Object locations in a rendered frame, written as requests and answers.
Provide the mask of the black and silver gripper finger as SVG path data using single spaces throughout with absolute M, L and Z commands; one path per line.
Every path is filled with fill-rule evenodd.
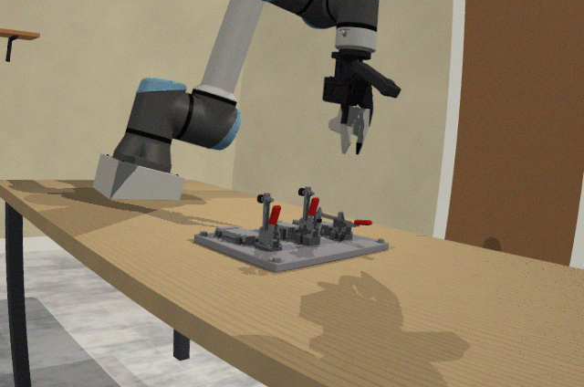
M 345 94 L 341 97 L 339 114 L 336 118 L 328 123 L 328 127 L 339 133 L 341 138 L 342 153 L 345 154 L 350 146 L 350 135 L 352 133 L 352 122 L 355 118 L 356 111 L 353 108 L 353 99 L 351 97 L 351 89 L 345 89 Z M 342 112 L 342 116 L 341 116 Z
M 352 133 L 358 137 L 356 142 L 356 154 L 360 154 L 362 145 L 365 141 L 373 113 L 373 100 L 366 104 L 365 108 L 354 107 L 356 111 L 355 118 L 352 122 Z

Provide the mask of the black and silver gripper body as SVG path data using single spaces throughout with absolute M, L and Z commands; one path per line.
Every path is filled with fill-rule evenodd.
M 372 98 L 372 86 L 366 80 L 354 73 L 350 67 L 354 60 L 363 62 L 369 60 L 371 53 L 365 50 L 342 48 L 339 52 L 332 52 L 331 57 L 336 59 L 335 76 L 324 77 L 322 100 L 340 104 L 345 89 L 351 89 L 353 106 L 357 104 L 365 108 Z

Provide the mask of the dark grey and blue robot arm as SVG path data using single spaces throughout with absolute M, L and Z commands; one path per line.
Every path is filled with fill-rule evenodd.
M 235 86 L 265 2 L 313 28 L 336 26 L 336 49 L 376 51 L 379 0 L 230 0 L 202 83 L 190 94 L 180 82 L 144 78 L 112 158 L 170 173 L 172 139 L 218 151 L 233 142 L 241 123 Z

